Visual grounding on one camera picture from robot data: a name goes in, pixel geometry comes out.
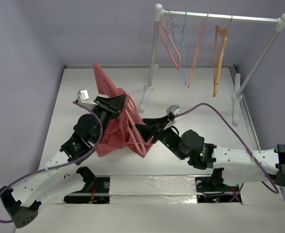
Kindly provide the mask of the thick pink plastic hanger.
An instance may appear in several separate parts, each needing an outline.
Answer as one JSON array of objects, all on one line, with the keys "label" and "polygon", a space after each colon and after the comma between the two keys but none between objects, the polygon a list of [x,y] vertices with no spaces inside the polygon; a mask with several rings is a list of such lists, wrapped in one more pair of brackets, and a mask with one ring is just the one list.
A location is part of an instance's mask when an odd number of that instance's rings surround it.
[{"label": "thick pink plastic hanger", "polygon": [[145,157],[152,145],[144,141],[136,124],[143,124],[142,118],[135,99],[126,94],[125,104],[119,117],[119,128],[126,146],[141,157]]}]

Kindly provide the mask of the red t shirt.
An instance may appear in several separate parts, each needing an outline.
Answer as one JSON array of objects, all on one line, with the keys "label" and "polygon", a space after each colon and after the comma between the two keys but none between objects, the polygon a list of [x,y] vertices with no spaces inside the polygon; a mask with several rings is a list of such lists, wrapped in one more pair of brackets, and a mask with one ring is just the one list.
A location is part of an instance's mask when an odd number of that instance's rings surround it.
[{"label": "red t shirt", "polygon": [[[99,94],[105,95],[109,98],[128,94],[122,88],[114,85],[113,81],[103,71],[99,63],[93,64],[93,71]],[[97,147],[97,153],[99,156],[104,156],[115,150],[127,147],[124,143],[122,131],[119,128],[119,117],[109,123],[103,139]]]}]

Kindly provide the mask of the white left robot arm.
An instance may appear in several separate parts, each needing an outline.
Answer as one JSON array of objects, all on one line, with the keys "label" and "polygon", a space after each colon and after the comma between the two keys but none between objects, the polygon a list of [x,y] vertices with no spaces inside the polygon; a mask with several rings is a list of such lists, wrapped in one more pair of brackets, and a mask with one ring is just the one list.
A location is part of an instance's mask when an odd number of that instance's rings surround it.
[{"label": "white left robot arm", "polygon": [[93,189],[96,176],[81,164],[96,151],[106,128],[119,117],[125,102],[125,94],[96,97],[94,101],[78,96],[74,104],[87,110],[87,114],[79,117],[72,136],[41,169],[0,189],[0,201],[11,218],[10,223],[23,228],[56,199]]}]

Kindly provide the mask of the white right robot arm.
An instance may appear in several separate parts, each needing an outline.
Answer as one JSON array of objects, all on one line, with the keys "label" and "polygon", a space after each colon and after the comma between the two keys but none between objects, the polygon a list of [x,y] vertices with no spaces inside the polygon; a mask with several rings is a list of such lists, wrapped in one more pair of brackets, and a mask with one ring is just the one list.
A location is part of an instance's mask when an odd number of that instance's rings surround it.
[{"label": "white right robot arm", "polygon": [[285,187],[285,145],[269,150],[236,150],[205,143],[195,131],[178,135],[173,130],[172,117],[145,118],[136,128],[145,142],[160,141],[180,160],[196,169],[212,169],[210,184],[215,190],[227,185],[272,180]]}]

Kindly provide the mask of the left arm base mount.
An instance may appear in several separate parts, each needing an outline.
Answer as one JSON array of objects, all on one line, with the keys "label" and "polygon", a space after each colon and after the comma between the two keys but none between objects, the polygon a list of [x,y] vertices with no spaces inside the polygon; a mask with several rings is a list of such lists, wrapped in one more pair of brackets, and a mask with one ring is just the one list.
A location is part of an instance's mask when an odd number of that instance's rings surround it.
[{"label": "left arm base mount", "polygon": [[76,171],[82,179],[84,186],[81,190],[64,197],[67,204],[109,204],[110,203],[110,176],[96,177],[86,166]]}]

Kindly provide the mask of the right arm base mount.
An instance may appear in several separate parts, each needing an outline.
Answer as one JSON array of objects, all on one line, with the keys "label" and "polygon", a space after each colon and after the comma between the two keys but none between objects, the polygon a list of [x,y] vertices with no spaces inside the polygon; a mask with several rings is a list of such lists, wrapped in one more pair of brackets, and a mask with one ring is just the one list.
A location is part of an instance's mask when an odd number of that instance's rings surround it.
[{"label": "right arm base mount", "polygon": [[224,183],[224,168],[215,168],[211,175],[195,177],[199,203],[242,203],[240,185],[229,186]]}]

